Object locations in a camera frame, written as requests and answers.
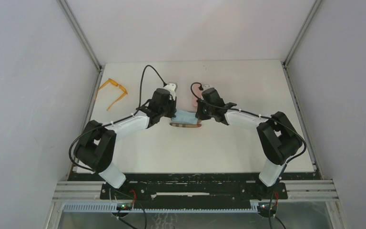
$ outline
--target white wall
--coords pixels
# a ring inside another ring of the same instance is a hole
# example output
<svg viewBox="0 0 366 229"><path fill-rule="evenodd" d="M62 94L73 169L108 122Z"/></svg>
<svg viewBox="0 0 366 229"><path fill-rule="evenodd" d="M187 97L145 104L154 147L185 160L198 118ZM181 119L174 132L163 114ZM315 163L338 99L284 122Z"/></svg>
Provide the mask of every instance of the white wall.
<svg viewBox="0 0 366 229"><path fill-rule="evenodd" d="M314 0L69 0L102 64L284 60Z"/></svg>
<svg viewBox="0 0 366 229"><path fill-rule="evenodd" d="M42 227L95 75L55 0L0 1L0 229Z"/></svg>
<svg viewBox="0 0 366 229"><path fill-rule="evenodd" d="M289 70L348 225L366 228L366 1L324 1Z"/></svg>

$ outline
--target white tabletop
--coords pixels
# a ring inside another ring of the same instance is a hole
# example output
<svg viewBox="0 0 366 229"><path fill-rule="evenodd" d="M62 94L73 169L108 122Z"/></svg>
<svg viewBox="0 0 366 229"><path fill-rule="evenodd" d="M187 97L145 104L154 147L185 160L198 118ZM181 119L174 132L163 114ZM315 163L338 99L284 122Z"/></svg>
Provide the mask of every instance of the white tabletop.
<svg viewBox="0 0 366 229"><path fill-rule="evenodd" d="M301 127L287 81L276 60L266 61L195 61L153 63L108 63L101 85L109 78L127 89L128 94L107 107L121 94L112 85L98 93L91 119L116 121L133 113L138 105L142 70L151 64L166 82L178 84L177 108L195 111L190 84L201 82L214 86L225 103L257 114L284 112L299 134ZM142 102L162 87L155 72L147 68L142 87ZM202 121L199 128L169 125L162 118L153 127L132 134L117 142L113 161L122 172L129 173L241 173L260 172L264 156L258 134L212 120ZM286 172L312 172L306 152L293 160ZM87 172L78 168L77 172Z"/></svg>

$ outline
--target glass panel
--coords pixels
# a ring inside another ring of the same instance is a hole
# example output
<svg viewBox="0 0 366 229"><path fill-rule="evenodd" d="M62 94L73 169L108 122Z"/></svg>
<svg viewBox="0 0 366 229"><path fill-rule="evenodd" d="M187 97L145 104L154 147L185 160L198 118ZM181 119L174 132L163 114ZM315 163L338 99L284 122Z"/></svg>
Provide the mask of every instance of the glass panel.
<svg viewBox="0 0 366 229"><path fill-rule="evenodd" d="M277 216L287 228L292 229L332 229L324 202L279 203ZM266 229L267 218L255 213L147 213L148 229ZM133 226L143 229L144 217L132 213L123 218ZM272 219L275 229L283 228ZM129 229L111 213L64 212L60 229Z"/></svg>

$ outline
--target aluminum frame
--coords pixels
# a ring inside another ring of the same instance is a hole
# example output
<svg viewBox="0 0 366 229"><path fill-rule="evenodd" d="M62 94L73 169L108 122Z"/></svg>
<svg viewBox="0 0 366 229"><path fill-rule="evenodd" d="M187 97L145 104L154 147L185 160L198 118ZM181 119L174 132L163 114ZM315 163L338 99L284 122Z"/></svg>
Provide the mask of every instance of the aluminum frame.
<svg viewBox="0 0 366 229"><path fill-rule="evenodd" d="M57 0L59 6L61 7L62 11L64 12L65 16L67 17L68 22L72 26L72 29L74 30L76 36L78 37L79 41L81 42L81 45L89 55L90 59L92 60L93 64L95 65L96 69L100 71L102 68L100 65L99 60L97 59L91 45L88 42L88 39L86 38L85 33L81 29L81 26L78 23L78 20L76 20L75 15L73 14L71 8L69 7L67 0Z"/></svg>
<svg viewBox="0 0 366 229"><path fill-rule="evenodd" d="M285 180L288 199L280 202L325 202L334 229L346 229L341 217L341 206L332 180ZM58 182L51 202L46 229L57 229L63 212L117 212L118 204L129 204L131 200L119 199L115 201L99 198L102 181L61 181ZM268 202L264 199L250 200L249 208L244 209L146 209L147 213L256 213L257 206ZM140 209L123 212L142 212Z"/></svg>
<svg viewBox="0 0 366 229"><path fill-rule="evenodd" d="M102 77L103 77L103 72L104 72L104 68L101 68L97 75L96 75L96 80L95 80L95 83L93 84L93 87L92 87L92 91L91 91L91 96L90 96L90 100L89 100L89 103L87 105L87 109L86 109L86 112L85 112L85 116L83 118L83 123L81 125L81 130L80 130L80 133L83 132L86 124L88 123L88 121L91 119L91 116L92 116L92 112L93 112L93 106L95 104L95 96L96 96L96 91L98 90L99 86L100 86L100 81L102 80ZM65 176L65 179L68 180L68 177L69 175L71 174L72 172L72 169L74 168L73 164L70 163L70 167L68 169L68 173L66 174Z"/></svg>
<svg viewBox="0 0 366 229"><path fill-rule="evenodd" d="M312 161L312 164L315 167L314 168L315 171L318 171L320 176L322 178L324 178L324 174L323 174L322 170L320 169L321 165L320 165L319 159L315 155L315 153L316 153L315 146L313 145L313 143L311 141L311 137L309 135L308 128L305 124L305 119L304 119L304 115L303 115L304 113L303 113L302 108L300 106L300 103L297 99L298 96L297 96L296 90L293 87L293 82L291 80L291 77L290 77L290 74L289 74L287 68L284 66L284 63L282 65L283 65L283 71L284 71L285 79L287 80L287 85L288 85L288 88L290 90L291 98L293 99L295 111L297 113L298 120L299 120L299 123L300 123L300 126L301 126L301 130L302 130L302 133L304 134L304 139L305 139L306 147L308 148L309 156L311 157L311 161Z"/></svg>
<svg viewBox="0 0 366 229"><path fill-rule="evenodd" d="M306 17L303 25L301 26L301 29L298 32L298 35L297 35L293 45L291 46L290 51L288 52L288 54L284 60L285 68L289 65L291 59L293 58L296 49L298 48L302 38L304 37L306 31L308 30L308 28L312 22L312 19L315 17L317 11L319 10L319 7L322 5L322 2L323 2L323 0L315 0L311 10L308 13L308 16Z"/></svg>

